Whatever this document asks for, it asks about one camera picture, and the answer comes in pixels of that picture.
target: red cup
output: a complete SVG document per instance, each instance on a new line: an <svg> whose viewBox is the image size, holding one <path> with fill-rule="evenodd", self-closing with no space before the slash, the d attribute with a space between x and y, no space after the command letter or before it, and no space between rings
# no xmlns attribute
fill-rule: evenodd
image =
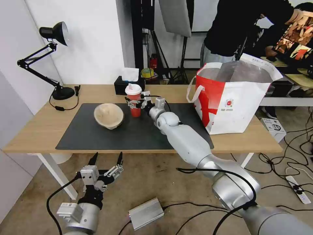
<svg viewBox="0 0 313 235"><path fill-rule="evenodd" d="M130 100L135 100L135 101L141 100L141 92L142 92L142 89L137 84L129 83L125 89L125 93L127 94L127 97ZM130 113L135 118L140 117L141 109L140 108L130 108Z"/></svg>

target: shoe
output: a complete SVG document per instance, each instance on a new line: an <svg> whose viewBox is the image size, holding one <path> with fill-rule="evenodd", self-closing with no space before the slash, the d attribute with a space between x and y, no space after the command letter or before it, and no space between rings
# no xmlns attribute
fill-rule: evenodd
<svg viewBox="0 0 313 235"><path fill-rule="evenodd" d="M271 119L277 119L274 106L263 106L262 111L266 114L267 117Z"/></svg>

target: fire extinguisher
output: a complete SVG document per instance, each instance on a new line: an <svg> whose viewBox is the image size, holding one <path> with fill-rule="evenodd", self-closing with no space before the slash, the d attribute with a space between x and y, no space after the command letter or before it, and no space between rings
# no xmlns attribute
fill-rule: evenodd
<svg viewBox="0 0 313 235"><path fill-rule="evenodd" d="M150 68L156 69L157 68L157 55L152 54L150 58Z"/></svg>

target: black desk lamp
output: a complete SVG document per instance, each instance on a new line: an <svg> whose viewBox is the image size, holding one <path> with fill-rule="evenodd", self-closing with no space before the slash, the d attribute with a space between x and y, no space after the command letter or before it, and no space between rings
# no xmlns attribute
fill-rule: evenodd
<svg viewBox="0 0 313 235"><path fill-rule="evenodd" d="M46 38L48 42L50 42L45 47L41 48L39 51L36 51L35 53L29 55L28 57L21 59L17 61L17 65L22 67L23 69L26 69L27 71L31 72L32 74L36 75L37 77L40 77L42 80L46 81L47 83L51 84L55 87L55 90L52 93L52 97L55 100L66 100L70 97L72 97L75 94L75 91L70 87L63 87L60 85L60 82L55 81L51 78L48 78L39 72L33 70L30 68L30 65L35 63L36 61L40 60L41 58L51 54L56 50L57 43L53 41L53 39L56 39L59 43L67 46L67 42L69 41L68 38L68 31L66 24L62 21L57 23L53 28L47 28L47 27L41 27L39 29L39 33L43 38ZM33 57L39 52L50 48L51 51L47 52L44 55Z"/></svg>

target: red and white bag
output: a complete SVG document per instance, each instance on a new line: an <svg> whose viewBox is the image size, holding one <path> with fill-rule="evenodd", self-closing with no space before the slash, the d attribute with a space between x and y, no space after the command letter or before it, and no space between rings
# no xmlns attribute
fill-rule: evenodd
<svg viewBox="0 0 313 235"><path fill-rule="evenodd" d="M196 78L196 92L189 99ZM209 134L242 133L247 128L271 82L282 78L270 63L243 54L239 61L207 63L187 89L187 100Z"/></svg>

